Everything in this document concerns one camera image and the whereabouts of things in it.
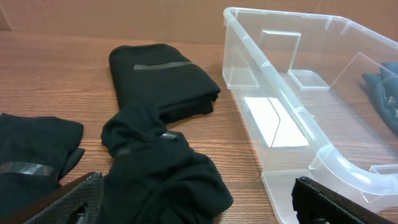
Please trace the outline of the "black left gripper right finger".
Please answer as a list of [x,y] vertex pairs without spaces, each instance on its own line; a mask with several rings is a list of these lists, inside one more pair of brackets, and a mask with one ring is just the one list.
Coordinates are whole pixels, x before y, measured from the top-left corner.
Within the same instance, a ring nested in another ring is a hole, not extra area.
[[394,224],[309,177],[295,179],[291,196],[300,224]]

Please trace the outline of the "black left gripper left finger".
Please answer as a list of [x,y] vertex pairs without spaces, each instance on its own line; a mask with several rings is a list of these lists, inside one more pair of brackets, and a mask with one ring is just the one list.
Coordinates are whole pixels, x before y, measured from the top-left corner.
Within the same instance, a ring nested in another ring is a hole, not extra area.
[[89,172],[28,207],[1,217],[11,224],[93,224],[103,199],[103,175]]

